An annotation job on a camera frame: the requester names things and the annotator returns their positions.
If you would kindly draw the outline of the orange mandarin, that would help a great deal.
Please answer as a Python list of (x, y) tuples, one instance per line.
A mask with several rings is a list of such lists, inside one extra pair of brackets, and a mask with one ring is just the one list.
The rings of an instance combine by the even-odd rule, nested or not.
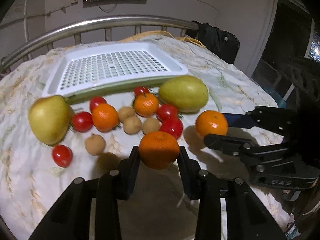
[(155, 131), (142, 137), (138, 152), (149, 168), (162, 170), (174, 163), (180, 153), (176, 138), (167, 132)]
[(151, 117), (157, 112), (159, 101), (151, 93), (144, 93), (137, 96), (133, 102), (135, 112), (145, 118)]
[(222, 113), (214, 110), (207, 110), (197, 117), (195, 130), (202, 138), (208, 134), (227, 135), (228, 122)]
[(92, 111), (93, 125), (100, 132), (109, 132), (119, 124), (118, 112), (116, 109), (107, 104), (99, 104)]

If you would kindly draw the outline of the green mango right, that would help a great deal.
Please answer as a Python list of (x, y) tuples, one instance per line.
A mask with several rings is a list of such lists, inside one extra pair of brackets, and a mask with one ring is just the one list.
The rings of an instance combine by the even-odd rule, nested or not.
[(197, 77), (185, 75), (172, 78), (158, 90), (160, 99), (182, 113), (198, 112), (209, 99), (207, 86)]

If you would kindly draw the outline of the red tomato far left front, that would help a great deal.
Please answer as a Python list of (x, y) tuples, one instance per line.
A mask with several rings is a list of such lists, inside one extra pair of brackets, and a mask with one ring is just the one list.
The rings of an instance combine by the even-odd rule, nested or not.
[(52, 158), (56, 165), (66, 168), (73, 159), (73, 153), (71, 149), (65, 145), (56, 145), (52, 150)]

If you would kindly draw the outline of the red tomato centre lower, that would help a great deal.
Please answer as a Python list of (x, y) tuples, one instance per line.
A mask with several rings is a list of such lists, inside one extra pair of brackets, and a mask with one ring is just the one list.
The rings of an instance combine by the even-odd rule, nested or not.
[(168, 118), (163, 121), (159, 130), (161, 132), (167, 132), (175, 139), (178, 139), (183, 132), (183, 123), (179, 118)]

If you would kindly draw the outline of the black backpack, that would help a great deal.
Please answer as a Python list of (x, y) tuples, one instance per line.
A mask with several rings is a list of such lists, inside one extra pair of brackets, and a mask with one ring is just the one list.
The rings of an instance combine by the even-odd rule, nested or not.
[(186, 35), (196, 38), (208, 50), (228, 64), (234, 64), (240, 49), (240, 41), (235, 35), (208, 23), (193, 21), (198, 25), (197, 30), (187, 30)]

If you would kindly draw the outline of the red tomato centre upper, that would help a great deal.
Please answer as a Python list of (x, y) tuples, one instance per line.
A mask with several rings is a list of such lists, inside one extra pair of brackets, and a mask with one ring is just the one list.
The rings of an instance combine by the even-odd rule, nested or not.
[(164, 104), (157, 109), (156, 112), (157, 119), (160, 122), (164, 122), (170, 118), (177, 118), (178, 117), (178, 109), (170, 104)]

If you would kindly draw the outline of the floral white bed cloth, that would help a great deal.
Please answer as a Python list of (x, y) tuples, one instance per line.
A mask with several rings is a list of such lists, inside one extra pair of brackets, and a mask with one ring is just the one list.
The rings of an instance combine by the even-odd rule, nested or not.
[[(243, 114), (257, 105), (276, 106), (243, 72), (204, 48), (159, 35), (144, 41), (161, 47), (206, 84), (206, 109)], [(127, 158), (143, 137), (125, 134), (121, 128), (105, 133), (105, 155), (95, 157), (85, 150), (86, 133), (68, 131), (63, 140), (73, 152), (68, 168), (58, 167), (51, 147), (36, 139), (28, 122), (29, 108), (63, 57), (86, 48), (80, 44), (53, 49), (22, 63), (1, 81), (1, 215), (17, 239), (30, 237), (75, 178), (100, 177)], [(183, 193), (176, 164), (164, 170), (141, 165), (132, 196), (119, 203), (123, 239), (193, 239), (198, 209), (198, 201)]]

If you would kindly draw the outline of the red tomato beside pear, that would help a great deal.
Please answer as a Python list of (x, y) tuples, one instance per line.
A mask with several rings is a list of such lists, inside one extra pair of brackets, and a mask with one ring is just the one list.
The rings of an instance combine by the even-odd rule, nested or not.
[(92, 114), (80, 112), (72, 117), (72, 126), (78, 132), (87, 132), (93, 127)]

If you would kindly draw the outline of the yellow blanket edge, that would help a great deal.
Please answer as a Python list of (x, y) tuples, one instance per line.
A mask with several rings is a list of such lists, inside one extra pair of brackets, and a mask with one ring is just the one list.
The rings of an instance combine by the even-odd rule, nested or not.
[(145, 31), (139, 34), (135, 34), (133, 36), (127, 37), (125, 39), (120, 40), (120, 42), (132, 42), (132, 41), (138, 41), (145, 37), (151, 37), (151, 36), (160, 36), (160, 37), (169, 37), (173, 38), (175, 40), (179, 40), (181, 42), (189, 42), (196, 46), (199, 46), (201, 48), (206, 48), (204, 44), (202, 44), (199, 40), (191, 37), (174, 37), (171, 35), (171, 33), (164, 31), (164, 30), (153, 30), (153, 31)]

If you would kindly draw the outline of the yellow-green pear left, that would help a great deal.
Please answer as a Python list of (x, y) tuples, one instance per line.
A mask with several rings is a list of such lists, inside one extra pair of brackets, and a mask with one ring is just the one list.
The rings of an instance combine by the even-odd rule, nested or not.
[(35, 137), (46, 145), (60, 142), (69, 129), (71, 108), (60, 95), (40, 98), (30, 107), (28, 121)]

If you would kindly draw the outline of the brown longan centre front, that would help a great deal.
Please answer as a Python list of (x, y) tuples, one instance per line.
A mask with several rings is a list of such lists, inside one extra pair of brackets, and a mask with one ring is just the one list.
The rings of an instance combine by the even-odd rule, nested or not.
[(124, 120), (123, 129), (126, 134), (137, 134), (142, 126), (142, 122), (139, 117), (131, 116)]

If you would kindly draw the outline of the red tomato at tray edge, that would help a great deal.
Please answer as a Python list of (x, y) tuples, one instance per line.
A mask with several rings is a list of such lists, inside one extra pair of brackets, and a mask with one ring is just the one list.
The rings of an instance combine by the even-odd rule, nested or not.
[(149, 89), (144, 87), (144, 86), (138, 86), (136, 87), (134, 90), (134, 96), (135, 98), (138, 97), (140, 94), (146, 94), (146, 93), (149, 93)]

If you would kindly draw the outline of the red tomato behind left mandarin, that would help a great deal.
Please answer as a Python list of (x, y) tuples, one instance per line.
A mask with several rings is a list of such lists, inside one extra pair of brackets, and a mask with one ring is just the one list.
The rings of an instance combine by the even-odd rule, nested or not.
[(101, 96), (95, 96), (91, 99), (90, 104), (89, 104), (89, 109), (90, 112), (93, 112), (93, 110), (99, 106), (100, 104), (107, 103), (107, 101), (101, 97)]

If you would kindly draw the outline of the white perforated plastic tray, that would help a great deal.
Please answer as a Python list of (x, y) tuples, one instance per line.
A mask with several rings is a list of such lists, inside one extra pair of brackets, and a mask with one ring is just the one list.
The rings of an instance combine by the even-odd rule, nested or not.
[(187, 67), (150, 42), (114, 43), (66, 54), (42, 95), (70, 98), (93, 90), (188, 74)]

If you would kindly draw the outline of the steel bed rail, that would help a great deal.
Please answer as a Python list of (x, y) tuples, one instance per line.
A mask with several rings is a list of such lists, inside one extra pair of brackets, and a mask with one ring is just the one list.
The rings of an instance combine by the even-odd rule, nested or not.
[(7, 72), (12, 65), (21, 59), (28, 61), (28, 56), (31, 55), (32, 52), (44, 46), (46, 46), (48, 50), (52, 50), (54, 48), (53, 43), (59, 40), (72, 36), (74, 37), (74, 43), (78, 45), (81, 43), (81, 34), (104, 29), (105, 41), (111, 41), (113, 28), (129, 26), (135, 28), (135, 34), (141, 33), (143, 26), (158, 26), (161, 27), (162, 30), (176, 28), (181, 30), (181, 37), (185, 36), (187, 30), (197, 30), (199, 28), (195, 22), (164, 16), (118, 15), (93, 18), (54, 29), (25, 43), (1, 59), (1, 73)]

